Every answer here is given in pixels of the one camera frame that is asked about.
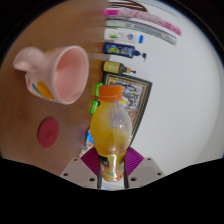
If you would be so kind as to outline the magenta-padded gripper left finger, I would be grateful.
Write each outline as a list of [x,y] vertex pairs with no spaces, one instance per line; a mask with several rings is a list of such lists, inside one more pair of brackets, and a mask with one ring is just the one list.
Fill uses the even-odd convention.
[[96,149],[91,148],[81,158],[74,157],[60,176],[84,188],[100,189],[102,178]]

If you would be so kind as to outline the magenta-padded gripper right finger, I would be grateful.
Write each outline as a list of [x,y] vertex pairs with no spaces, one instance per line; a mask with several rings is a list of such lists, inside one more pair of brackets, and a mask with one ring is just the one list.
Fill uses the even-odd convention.
[[124,160],[124,188],[134,189],[164,177],[163,171],[151,157],[143,157],[129,147]]

